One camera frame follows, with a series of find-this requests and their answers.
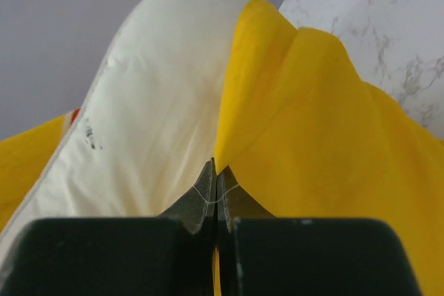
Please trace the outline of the yellow pillowcase with logo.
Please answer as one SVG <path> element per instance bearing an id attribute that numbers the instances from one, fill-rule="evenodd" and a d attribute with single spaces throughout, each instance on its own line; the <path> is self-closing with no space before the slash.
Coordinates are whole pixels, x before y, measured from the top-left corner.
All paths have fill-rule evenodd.
<path id="1" fill-rule="evenodd" d="M 211 159 L 276 216 L 383 220 L 422 291 L 443 294 L 443 142 L 364 82 L 335 36 L 250 0 Z"/>

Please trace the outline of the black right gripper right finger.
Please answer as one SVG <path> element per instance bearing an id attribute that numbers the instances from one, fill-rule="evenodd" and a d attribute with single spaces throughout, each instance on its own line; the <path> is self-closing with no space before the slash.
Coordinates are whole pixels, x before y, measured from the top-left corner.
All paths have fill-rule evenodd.
<path id="1" fill-rule="evenodd" d="M 368 218 L 278 218 L 216 179 L 221 295 L 420 295 L 398 235 Z"/>

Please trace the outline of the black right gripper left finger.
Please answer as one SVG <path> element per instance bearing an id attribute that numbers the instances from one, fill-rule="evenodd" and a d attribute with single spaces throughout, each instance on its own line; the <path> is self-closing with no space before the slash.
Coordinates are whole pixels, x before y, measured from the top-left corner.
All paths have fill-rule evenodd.
<path id="1" fill-rule="evenodd" d="M 18 233 L 2 295 L 212 295 L 216 174 L 154 217 L 45 218 Z"/>

